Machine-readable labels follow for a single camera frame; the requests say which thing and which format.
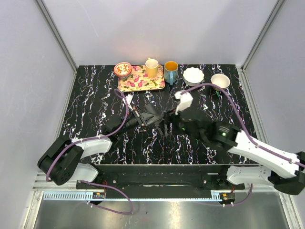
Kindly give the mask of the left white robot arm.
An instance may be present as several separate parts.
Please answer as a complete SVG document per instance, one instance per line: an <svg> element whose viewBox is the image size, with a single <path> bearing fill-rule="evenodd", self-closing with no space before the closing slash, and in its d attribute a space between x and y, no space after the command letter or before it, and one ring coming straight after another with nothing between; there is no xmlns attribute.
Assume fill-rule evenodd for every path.
<svg viewBox="0 0 305 229"><path fill-rule="evenodd" d="M38 160L37 166L58 186L69 180L86 180L92 188L99 188L103 184L102 175L93 165L81 163L81 159L107 153L129 129L158 125L162 119L152 103L146 105L143 111L137 106L130 107L126 120L119 115L111 115L101 135L85 139L58 137Z"/></svg>

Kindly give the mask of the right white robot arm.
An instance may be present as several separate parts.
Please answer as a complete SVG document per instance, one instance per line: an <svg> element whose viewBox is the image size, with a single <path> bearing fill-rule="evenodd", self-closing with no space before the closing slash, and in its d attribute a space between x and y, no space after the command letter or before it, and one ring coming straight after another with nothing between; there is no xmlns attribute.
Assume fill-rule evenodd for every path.
<svg viewBox="0 0 305 229"><path fill-rule="evenodd" d="M298 195L305 188L304 152L288 153L249 136L244 130L224 122L188 119L174 111L165 115L167 131L186 134L211 150L240 155L257 162L257 166L227 166L212 182L227 189L245 183L272 186L276 190Z"/></svg>

